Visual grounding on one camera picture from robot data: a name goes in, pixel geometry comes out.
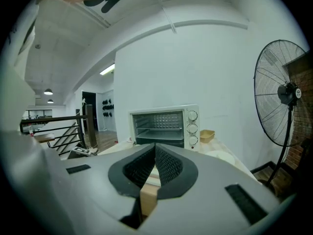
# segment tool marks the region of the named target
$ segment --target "standing fan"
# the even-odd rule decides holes
[[[286,148],[301,142],[301,137],[293,134],[296,122],[293,113],[297,107],[303,109],[301,89],[289,76],[287,65],[304,54],[298,45],[277,40],[269,43],[261,51],[254,72],[254,98],[259,120],[267,137],[282,146],[277,165],[265,183],[273,192],[270,184],[282,162]]]

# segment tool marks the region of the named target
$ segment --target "wicker basket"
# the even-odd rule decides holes
[[[200,131],[200,142],[209,143],[212,139],[214,139],[214,135],[215,131],[202,130]]]

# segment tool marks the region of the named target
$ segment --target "toaster oven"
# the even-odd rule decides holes
[[[198,105],[129,112],[129,123],[134,144],[163,143],[193,151],[199,150]]]

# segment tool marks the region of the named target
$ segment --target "white ceiling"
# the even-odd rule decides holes
[[[68,78],[75,72],[78,56],[102,30],[112,26],[139,8],[157,0],[121,0],[107,14],[103,5],[86,7],[62,0],[44,0],[35,23],[36,37],[26,66],[25,80],[42,96],[36,105],[48,105],[43,92],[51,88],[55,105],[63,104]]]
[[[109,72],[105,75],[99,73],[91,76],[80,88],[85,92],[104,93],[113,89],[114,72]]]

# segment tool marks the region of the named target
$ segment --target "wooden handrail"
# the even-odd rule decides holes
[[[80,109],[76,109],[76,115],[80,114]],[[86,149],[86,143],[85,143],[85,138],[84,138],[84,133],[83,133],[83,127],[82,127],[82,121],[80,119],[76,120],[77,125],[78,125],[78,130],[79,130],[79,139],[81,140],[82,146]]]
[[[98,147],[98,144],[93,126],[92,105],[86,105],[86,114],[87,114],[87,131],[89,136],[89,142],[92,148],[96,148]]]
[[[81,116],[70,116],[70,117],[51,117],[51,118],[38,118],[38,119],[25,119],[21,121],[21,124],[28,123],[42,123],[42,122],[57,122],[57,121],[66,121],[66,120],[76,120],[76,119],[86,119],[87,115]]]

